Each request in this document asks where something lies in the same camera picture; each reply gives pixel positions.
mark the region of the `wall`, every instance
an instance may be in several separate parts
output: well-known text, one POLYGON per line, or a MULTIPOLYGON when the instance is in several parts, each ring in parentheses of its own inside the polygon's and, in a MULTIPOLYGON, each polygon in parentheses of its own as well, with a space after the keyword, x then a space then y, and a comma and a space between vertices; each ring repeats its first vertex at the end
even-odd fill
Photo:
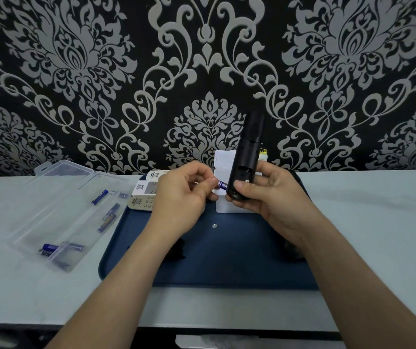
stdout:
POLYGON ((282 167, 416 168, 416 0, 0 0, 0 175, 212 165, 251 110, 282 167))

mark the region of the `blue tray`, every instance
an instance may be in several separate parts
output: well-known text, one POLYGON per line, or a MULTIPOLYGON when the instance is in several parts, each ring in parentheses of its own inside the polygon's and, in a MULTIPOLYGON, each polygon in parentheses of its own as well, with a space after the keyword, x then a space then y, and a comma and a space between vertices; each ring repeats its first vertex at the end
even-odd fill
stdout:
MULTIPOLYGON (((149 217, 150 212, 126 208, 101 258, 101 279, 119 262, 149 217)), ((164 262, 153 286, 318 288, 308 264, 288 261, 283 251, 284 239, 257 214, 220 214, 214 202, 207 202, 205 212, 182 239, 186 258, 164 262)))

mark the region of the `plastic storage case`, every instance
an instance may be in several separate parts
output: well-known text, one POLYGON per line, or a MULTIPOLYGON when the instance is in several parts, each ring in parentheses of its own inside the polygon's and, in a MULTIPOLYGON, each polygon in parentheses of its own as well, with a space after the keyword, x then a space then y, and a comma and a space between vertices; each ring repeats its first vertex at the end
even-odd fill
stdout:
POLYGON ((61 160, 35 169, 36 177, 0 196, 0 238, 56 269, 70 272, 125 210, 130 185, 125 177, 61 160), (98 203, 92 201, 104 190, 98 203), (49 256, 45 244, 58 246, 49 256))

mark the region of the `table surface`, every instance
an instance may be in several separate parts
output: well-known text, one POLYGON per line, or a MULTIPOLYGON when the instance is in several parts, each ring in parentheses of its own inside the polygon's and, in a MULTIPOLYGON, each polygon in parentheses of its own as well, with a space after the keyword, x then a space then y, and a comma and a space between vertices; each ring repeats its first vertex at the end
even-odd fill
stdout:
MULTIPOLYGON (((416 171, 299 173, 311 199, 416 314, 416 171)), ((134 185, 138 175, 129 175, 134 185)), ((0 177, 0 192, 30 177, 0 177)), ((70 274, 0 241, 0 323, 63 325, 98 286, 115 226, 70 274)), ((318 291, 153 288, 140 326, 337 331, 318 291)))

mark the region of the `white cardboard packaging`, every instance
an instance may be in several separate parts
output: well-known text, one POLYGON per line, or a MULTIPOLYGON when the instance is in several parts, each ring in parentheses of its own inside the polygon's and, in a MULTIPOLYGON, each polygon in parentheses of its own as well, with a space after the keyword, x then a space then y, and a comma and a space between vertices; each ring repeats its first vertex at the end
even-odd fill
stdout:
MULTIPOLYGON (((222 182, 228 183, 231 175, 232 164, 234 163, 235 151, 215 151, 214 152, 214 175, 222 182)), ((267 154, 260 154, 258 160, 268 160, 267 154)), ((228 202, 225 198, 226 191, 216 189, 215 193, 219 196, 216 201, 216 212, 218 213, 251 213, 246 209, 236 207, 232 202, 228 202)))

